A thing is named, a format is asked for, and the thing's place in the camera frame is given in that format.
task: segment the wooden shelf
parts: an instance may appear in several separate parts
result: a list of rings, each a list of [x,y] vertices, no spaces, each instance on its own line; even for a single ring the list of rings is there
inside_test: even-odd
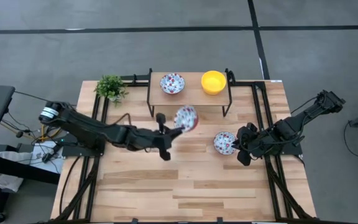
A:
[[[151,106],[193,105],[193,106],[228,106],[230,103],[228,84],[217,95],[206,94],[201,86],[203,72],[176,72],[185,79],[185,88],[175,94],[164,93],[160,87],[161,78],[172,72],[152,72],[150,78]]]

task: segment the yellow bowl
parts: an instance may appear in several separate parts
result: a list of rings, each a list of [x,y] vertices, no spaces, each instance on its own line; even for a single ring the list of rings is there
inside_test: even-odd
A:
[[[218,71],[208,71],[201,77],[201,85],[207,94],[216,95],[226,86],[226,77]]]

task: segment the wooden tabletop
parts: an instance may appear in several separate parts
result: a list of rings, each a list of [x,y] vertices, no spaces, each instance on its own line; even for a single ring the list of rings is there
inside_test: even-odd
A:
[[[161,90],[161,78],[172,72],[152,72],[150,80],[150,105],[193,105],[193,106],[227,106],[229,90],[227,85],[217,95],[206,94],[201,86],[203,72],[176,72],[185,79],[185,88],[174,95]]]
[[[77,106],[80,113],[91,116],[95,86],[94,81],[83,82]],[[266,81],[266,87],[273,121],[289,116],[283,83]],[[107,144],[99,165],[91,221],[129,222],[138,218],[143,222],[206,222],[215,221],[216,217],[223,217],[225,221],[273,221],[264,161],[252,161],[249,167],[244,167],[235,154],[224,156],[213,147],[213,138],[220,131],[236,134],[247,122],[258,126],[251,89],[246,86],[231,89],[233,104],[225,118],[220,107],[195,107],[199,125],[173,142],[169,150],[171,161],[163,161],[156,150],[150,153],[129,152]],[[107,123],[130,113],[134,125],[157,129],[145,101],[147,87],[129,87],[127,90],[129,94],[121,106],[115,108],[114,104],[109,104]],[[172,118],[178,107],[159,106],[156,110],[166,114],[166,125],[172,127]],[[73,161],[74,158],[69,158],[64,162],[51,218],[58,216],[62,187]],[[282,156],[282,161],[289,191],[306,212],[315,216],[302,163],[293,156]],[[78,190],[81,165],[82,158],[69,178],[63,207]],[[281,213],[285,217],[282,195],[278,189],[277,192]],[[88,193],[85,195],[80,217],[85,216]]]

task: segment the bowl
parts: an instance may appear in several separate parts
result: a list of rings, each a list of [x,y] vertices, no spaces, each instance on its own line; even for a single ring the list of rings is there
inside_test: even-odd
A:
[[[210,95],[217,95],[226,86],[226,77],[218,71],[208,71],[201,77],[203,90]]]
[[[236,140],[236,137],[227,131],[223,131],[215,135],[214,147],[223,155],[231,155],[236,149],[232,147],[232,143]]]
[[[160,81],[162,91],[168,94],[177,94],[185,87],[185,79],[176,73],[169,73],[162,77]]]
[[[197,111],[192,106],[181,107],[173,119],[175,128],[184,128],[183,132],[193,130],[198,124]]]

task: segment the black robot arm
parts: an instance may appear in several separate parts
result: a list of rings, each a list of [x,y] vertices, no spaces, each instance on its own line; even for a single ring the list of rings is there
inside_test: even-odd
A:
[[[240,150],[238,160],[248,166],[250,154],[254,157],[276,155],[284,149],[297,147],[304,138],[302,132],[307,123],[319,115],[340,112],[344,103],[335,93],[323,90],[309,108],[296,116],[281,119],[263,131],[257,132],[255,125],[248,123],[238,130],[237,140],[233,142],[234,147]]]
[[[159,130],[138,129],[133,125],[104,124],[75,111],[68,103],[47,102],[39,116],[42,124],[62,128],[77,138],[78,146],[97,150],[100,142],[107,141],[130,151],[158,148],[160,157],[170,160],[172,141],[182,128],[170,129],[163,124],[165,115],[157,114]]]

